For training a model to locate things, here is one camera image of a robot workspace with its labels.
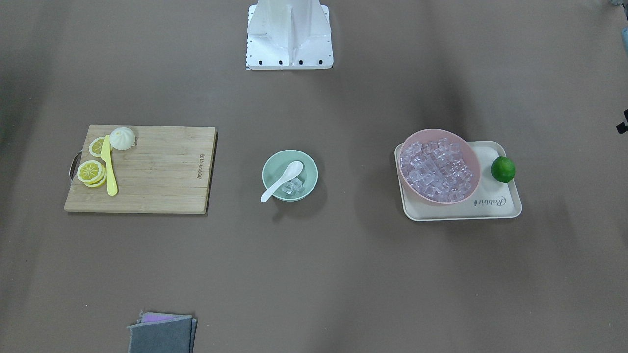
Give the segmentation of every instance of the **white spoon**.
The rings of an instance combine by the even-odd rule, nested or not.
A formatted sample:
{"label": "white spoon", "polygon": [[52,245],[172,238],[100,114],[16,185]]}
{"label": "white spoon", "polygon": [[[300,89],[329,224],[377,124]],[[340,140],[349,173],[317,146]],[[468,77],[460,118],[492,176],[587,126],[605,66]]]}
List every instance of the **white spoon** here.
{"label": "white spoon", "polygon": [[301,170],[303,170],[303,163],[301,163],[300,161],[294,161],[288,164],[288,167],[283,172],[283,175],[281,176],[281,178],[279,178],[279,180],[277,180],[274,184],[272,184],[271,187],[269,187],[268,190],[266,190],[262,194],[262,197],[260,197],[259,200],[261,202],[268,201],[268,199],[271,198],[271,196],[273,196],[273,193],[275,192],[275,190],[277,190],[285,182],[289,182],[290,180],[298,177],[298,175],[301,174]]}

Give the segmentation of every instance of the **gray cloth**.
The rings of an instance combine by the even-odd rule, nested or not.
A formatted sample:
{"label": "gray cloth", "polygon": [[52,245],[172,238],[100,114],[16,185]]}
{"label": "gray cloth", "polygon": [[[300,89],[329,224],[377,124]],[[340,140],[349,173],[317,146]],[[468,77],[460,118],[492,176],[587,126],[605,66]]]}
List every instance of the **gray cloth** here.
{"label": "gray cloth", "polygon": [[192,353],[196,326],[190,315],[144,313],[127,327],[129,353]]}

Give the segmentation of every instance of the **pink bowl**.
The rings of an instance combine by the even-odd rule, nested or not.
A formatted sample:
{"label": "pink bowl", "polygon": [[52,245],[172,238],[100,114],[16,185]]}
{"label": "pink bowl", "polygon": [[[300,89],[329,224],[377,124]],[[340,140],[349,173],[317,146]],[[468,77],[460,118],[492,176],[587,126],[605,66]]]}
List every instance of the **pink bowl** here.
{"label": "pink bowl", "polygon": [[444,206],[444,205],[458,204],[468,199],[475,193],[475,191],[477,190],[477,186],[480,184],[480,179],[482,178],[482,169],[480,167],[480,161],[477,159],[477,155],[475,154],[471,146],[469,146],[469,144],[465,140],[463,140],[460,136],[456,134],[450,133],[449,131],[440,130],[440,129],[426,129],[426,130],[421,130],[410,135],[410,137],[408,137],[406,141],[401,145],[400,151],[403,151],[405,148],[407,148],[408,146],[410,146],[411,144],[415,142],[420,142],[420,143],[425,144],[425,143],[429,143],[430,141],[438,141],[438,139],[440,138],[448,138],[451,143],[460,144],[460,152],[462,152],[462,159],[467,164],[467,167],[469,168],[469,170],[471,170],[474,174],[473,179],[471,179],[471,186],[473,187],[473,189],[465,198],[456,202],[439,202],[439,201],[434,201],[430,198],[427,198],[421,195],[415,189],[410,187],[410,184],[408,183],[408,181],[403,177],[403,174],[401,173],[401,166],[399,165],[398,160],[396,161],[397,174],[399,175],[399,180],[401,180],[401,185],[406,190],[406,192],[418,195],[419,197],[421,197],[421,199],[423,199],[426,203],[430,205]]}

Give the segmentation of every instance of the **light green bowl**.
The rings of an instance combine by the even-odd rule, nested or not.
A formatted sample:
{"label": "light green bowl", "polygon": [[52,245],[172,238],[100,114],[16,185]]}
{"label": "light green bowl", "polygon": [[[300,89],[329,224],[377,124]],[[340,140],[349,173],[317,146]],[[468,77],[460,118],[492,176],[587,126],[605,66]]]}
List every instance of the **light green bowl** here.
{"label": "light green bowl", "polygon": [[303,182],[303,190],[294,194],[288,195],[281,191],[281,188],[274,192],[273,196],[284,201],[297,201],[310,194],[316,182],[318,181],[318,168],[316,163],[301,151],[295,149],[286,149],[279,151],[268,158],[264,169],[262,170],[262,181],[266,188],[274,184],[288,167],[288,164],[294,161],[301,161],[303,163],[303,171],[297,176],[299,180]]}

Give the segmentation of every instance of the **yellow lemon slice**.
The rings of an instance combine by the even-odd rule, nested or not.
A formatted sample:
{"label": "yellow lemon slice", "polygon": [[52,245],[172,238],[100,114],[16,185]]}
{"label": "yellow lemon slice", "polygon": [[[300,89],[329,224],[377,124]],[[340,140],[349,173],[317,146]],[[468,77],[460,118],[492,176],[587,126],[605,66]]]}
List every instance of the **yellow lemon slice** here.
{"label": "yellow lemon slice", "polygon": [[99,182],[95,182],[93,184],[88,184],[88,183],[83,183],[83,184],[85,184],[85,186],[88,188],[97,188],[105,184],[106,181],[107,181],[107,173],[104,174],[104,176],[102,177],[102,179],[100,179]]}
{"label": "yellow lemon slice", "polygon": [[104,169],[99,161],[86,161],[78,168],[77,177],[81,182],[88,184],[98,182],[104,174]]}
{"label": "yellow lemon slice", "polygon": [[105,136],[99,137],[89,144],[89,154],[94,157],[100,157],[100,150],[102,149],[102,142],[105,140]]}

